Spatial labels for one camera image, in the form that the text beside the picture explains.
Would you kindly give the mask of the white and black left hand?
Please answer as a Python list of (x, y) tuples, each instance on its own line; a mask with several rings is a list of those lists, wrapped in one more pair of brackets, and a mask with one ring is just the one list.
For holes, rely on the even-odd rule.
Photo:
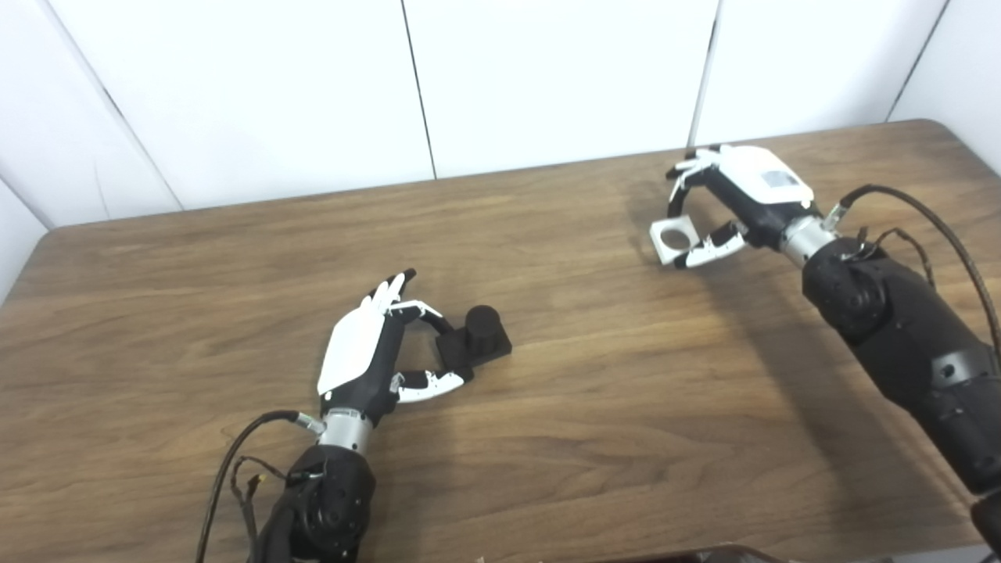
[(398, 403), (417, 403), (446, 395), (475, 377), (469, 366), (405, 371), (397, 367), (407, 326), (422, 321), (437, 334), (453, 325), (419, 299), (405, 299), (414, 268), (375, 286), (335, 324), (316, 382), (321, 416), (332, 411), (360, 414), (372, 427), (396, 410)]

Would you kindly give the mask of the white and black right hand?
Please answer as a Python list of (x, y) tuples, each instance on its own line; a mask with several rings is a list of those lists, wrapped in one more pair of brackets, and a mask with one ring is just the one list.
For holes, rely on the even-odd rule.
[[(673, 190), (665, 220), (650, 227), (661, 264), (677, 270), (725, 259), (746, 246), (769, 247), (804, 267), (836, 239), (823, 226), (814, 192), (778, 156), (762, 147), (712, 145), (686, 155), (666, 172)], [(733, 215), (702, 238), (683, 204), (693, 188), (707, 188)]]

